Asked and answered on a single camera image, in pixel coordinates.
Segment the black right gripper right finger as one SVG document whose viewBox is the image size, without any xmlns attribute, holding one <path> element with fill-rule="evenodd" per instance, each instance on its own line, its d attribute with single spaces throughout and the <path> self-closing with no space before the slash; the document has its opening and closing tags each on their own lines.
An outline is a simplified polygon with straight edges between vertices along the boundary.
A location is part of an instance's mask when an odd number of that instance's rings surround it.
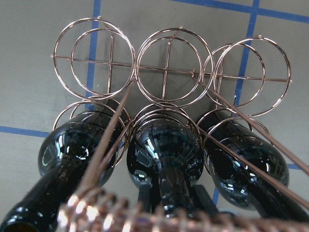
<svg viewBox="0 0 309 232">
<path fill-rule="evenodd" d="M 195 206 L 207 214 L 218 214 L 219 211 L 211 197 L 202 185 L 193 185 L 193 199 Z"/>
</svg>

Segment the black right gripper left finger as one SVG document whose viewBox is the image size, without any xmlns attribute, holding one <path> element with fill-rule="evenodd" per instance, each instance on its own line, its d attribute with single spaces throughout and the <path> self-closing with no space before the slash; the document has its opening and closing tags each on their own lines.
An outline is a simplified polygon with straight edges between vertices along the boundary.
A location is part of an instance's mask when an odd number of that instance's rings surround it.
<svg viewBox="0 0 309 232">
<path fill-rule="evenodd" d="M 151 212 L 152 206 L 150 201 L 151 183 L 142 182 L 139 187 L 138 202 L 142 204 L 145 212 Z"/>
</svg>

